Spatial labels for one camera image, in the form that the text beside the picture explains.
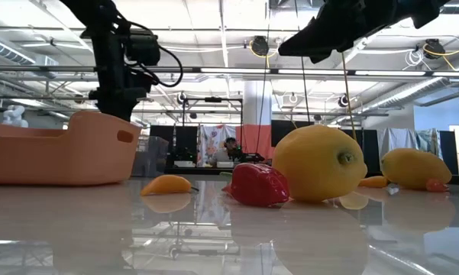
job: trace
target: red bell pepper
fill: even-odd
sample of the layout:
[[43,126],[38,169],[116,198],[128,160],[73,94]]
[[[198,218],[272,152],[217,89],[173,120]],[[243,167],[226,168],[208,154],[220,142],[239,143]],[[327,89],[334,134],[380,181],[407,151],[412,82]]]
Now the red bell pepper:
[[231,185],[223,191],[244,205],[264,207],[289,200],[285,176],[265,164],[237,165],[232,173]]

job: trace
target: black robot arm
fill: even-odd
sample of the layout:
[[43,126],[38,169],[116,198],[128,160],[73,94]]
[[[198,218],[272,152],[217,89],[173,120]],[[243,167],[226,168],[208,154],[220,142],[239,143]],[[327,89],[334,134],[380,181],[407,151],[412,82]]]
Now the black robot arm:
[[[131,120],[139,98],[145,98],[152,85],[173,87],[183,78],[182,64],[175,55],[157,43],[157,36],[140,24],[128,21],[111,0],[60,0],[85,26],[82,37],[92,40],[99,87],[90,99],[105,114]],[[131,33],[131,26],[142,31]],[[160,50],[166,51],[180,67],[174,84],[166,84],[148,67],[160,61]],[[126,63],[124,57],[132,63]]]
[[307,27],[284,42],[279,54],[310,57],[313,63],[344,52],[356,39],[411,17],[420,28],[439,15],[450,0],[326,0]]

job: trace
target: red panel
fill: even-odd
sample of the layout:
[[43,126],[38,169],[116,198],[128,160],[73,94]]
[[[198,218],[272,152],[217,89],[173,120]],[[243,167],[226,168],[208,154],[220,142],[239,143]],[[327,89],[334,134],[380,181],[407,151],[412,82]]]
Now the red panel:
[[272,158],[275,148],[271,146],[271,128],[271,125],[243,125],[243,141],[241,142],[241,126],[237,126],[236,138],[238,143],[243,145],[243,152],[260,153],[264,158]]

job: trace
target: white statue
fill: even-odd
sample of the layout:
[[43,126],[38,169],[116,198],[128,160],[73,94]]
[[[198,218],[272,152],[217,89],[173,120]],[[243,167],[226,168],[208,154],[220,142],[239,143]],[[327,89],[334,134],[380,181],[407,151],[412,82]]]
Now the white statue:
[[10,105],[8,110],[3,112],[3,124],[17,127],[28,128],[29,123],[22,119],[22,114],[25,112],[24,106]]

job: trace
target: orange plastic basket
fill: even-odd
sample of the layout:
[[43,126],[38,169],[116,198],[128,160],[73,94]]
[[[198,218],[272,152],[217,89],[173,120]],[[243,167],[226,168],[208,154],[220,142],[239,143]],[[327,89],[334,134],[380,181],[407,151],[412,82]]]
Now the orange plastic basket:
[[0,124],[0,184],[88,186],[129,179],[141,129],[77,112],[68,130]]

